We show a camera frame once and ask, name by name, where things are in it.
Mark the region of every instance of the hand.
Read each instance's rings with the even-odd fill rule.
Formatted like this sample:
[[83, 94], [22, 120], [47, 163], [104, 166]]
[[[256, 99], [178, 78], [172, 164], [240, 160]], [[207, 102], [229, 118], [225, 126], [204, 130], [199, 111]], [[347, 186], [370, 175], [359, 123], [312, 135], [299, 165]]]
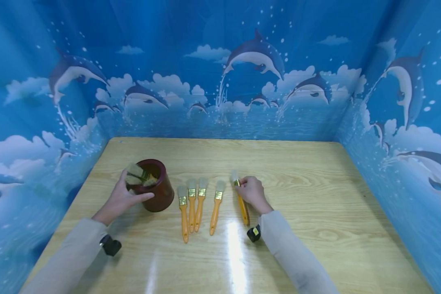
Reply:
[[108, 201], [98, 210], [98, 212], [91, 218], [97, 222], [104, 223], [108, 226], [118, 216], [128, 210], [134, 204], [149, 200], [153, 193], [144, 193], [133, 195], [126, 189], [127, 170], [123, 170], [118, 182], [114, 186], [111, 196]]
[[259, 214], [267, 214], [273, 211], [265, 197], [265, 189], [261, 184], [261, 180], [254, 176], [246, 176], [240, 180], [240, 186], [235, 187], [237, 193]]

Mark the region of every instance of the orange brush handle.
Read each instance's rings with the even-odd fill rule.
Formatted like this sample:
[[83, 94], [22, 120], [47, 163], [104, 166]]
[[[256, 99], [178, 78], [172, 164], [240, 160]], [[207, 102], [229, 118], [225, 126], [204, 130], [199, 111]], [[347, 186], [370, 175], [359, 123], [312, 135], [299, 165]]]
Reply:
[[240, 195], [238, 196], [238, 204], [240, 205], [240, 211], [242, 212], [243, 224], [249, 226], [249, 216], [247, 206], [245, 205], [245, 201], [243, 201]]
[[194, 232], [194, 205], [196, 197], [188, 197], [189, 199], [189, 231]]
[[198, 232], [201, 225], [201, 217], [203, 216], [203, 202], [205, 197], [198, 196], [198, 208], [196, 208], [196, 219], [194, 222], [194, 230]]
[[180, 206], [180, 210], [181, 210], [181, 234], [183, 235], [183, 241], [185, 243], [188, 242], [188, 221], [187, 221], [187, 216], [186, 216], [186, 207], [187, 205], [181, 205]]
[[221, 204], [221, 202], [222, 201], [220, 199], [214, 199], [214, 211], [212, 211], [211, 226], [209, 228], [209, 233], [211, 234], [211, 236], [214, 235], [214, 231], [216, 230], [219, 205]]

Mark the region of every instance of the wooden table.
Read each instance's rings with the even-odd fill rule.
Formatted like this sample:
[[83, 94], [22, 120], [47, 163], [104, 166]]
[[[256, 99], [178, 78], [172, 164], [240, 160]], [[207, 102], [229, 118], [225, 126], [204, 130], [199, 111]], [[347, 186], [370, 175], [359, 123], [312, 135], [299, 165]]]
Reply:
[[[229, 182], [233, 168], [263, 181], [271, 205], [341, 293], [431, 293], [343, 147], [326, 142], [113, 138], [30, 278], [77, 222], [102, 206], [121, 170], [145, 158], [164, 162], [174, 189], [190, 178], [209, 178], [199, 232], [184, 244], [176, 196], [160, 213], [137, 205], [109, 229], [122, 250], [113, 258], [100, 253], [75, 293], [295, 293], [265, 244], [247, 238], [229, 185], [209, 236], [215, 184]], [[249, 212], [256, 225], [257, 215]]]

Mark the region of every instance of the blue backdrop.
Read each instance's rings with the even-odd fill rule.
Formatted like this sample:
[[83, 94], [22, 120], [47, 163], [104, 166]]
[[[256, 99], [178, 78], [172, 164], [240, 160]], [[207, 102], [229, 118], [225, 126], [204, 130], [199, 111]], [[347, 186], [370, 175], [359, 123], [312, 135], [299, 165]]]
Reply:
[[441, 293], [441, 1], [0, 1], [0, 293], [114, 136], [338, 140]]

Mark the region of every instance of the brush holder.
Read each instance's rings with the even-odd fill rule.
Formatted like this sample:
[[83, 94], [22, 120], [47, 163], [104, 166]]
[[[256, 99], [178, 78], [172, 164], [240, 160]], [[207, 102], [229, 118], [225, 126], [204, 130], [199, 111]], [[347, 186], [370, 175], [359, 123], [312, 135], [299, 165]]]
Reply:
[[143, 170], [148, 171], [158, 180], [154, 185], [127, 185], [128, 189], [133, 189], [136, 194], [152, 192], [155, 196], [143, 202], [146, 210], [151, 212], [159, 212], [170, 206], [175, 193], [168, 179], [167, 169], [165, 165], [158, 160], [143, 160], [137, 163]]

